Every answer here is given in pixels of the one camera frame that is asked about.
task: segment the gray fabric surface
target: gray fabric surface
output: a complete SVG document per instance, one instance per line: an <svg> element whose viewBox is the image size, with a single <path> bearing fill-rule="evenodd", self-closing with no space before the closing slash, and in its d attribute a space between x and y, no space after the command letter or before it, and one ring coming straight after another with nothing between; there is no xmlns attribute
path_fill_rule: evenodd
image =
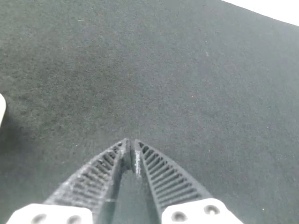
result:
<svg viewBox="0 0 299 224"><path fill-rule="evenodd" d="M246 224L298 222L298 27L217 0L2 0L0 18L1 223L124 137Z"/></svg>

